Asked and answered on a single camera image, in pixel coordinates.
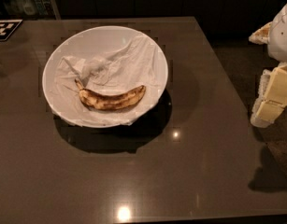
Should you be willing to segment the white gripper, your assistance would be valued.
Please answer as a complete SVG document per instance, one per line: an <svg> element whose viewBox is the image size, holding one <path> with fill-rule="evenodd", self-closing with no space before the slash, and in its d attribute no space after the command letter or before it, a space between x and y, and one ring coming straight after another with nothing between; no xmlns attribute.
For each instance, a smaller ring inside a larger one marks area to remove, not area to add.
<svg viewBox="0 0 287 224"><path fill-rule="evenodd" d="M249 36L253 44L267 44L268 54L279 62L260 77L258 97L251 112L251 124L266 128L273 124L287 106L287 3L275 16Z"/></svg>

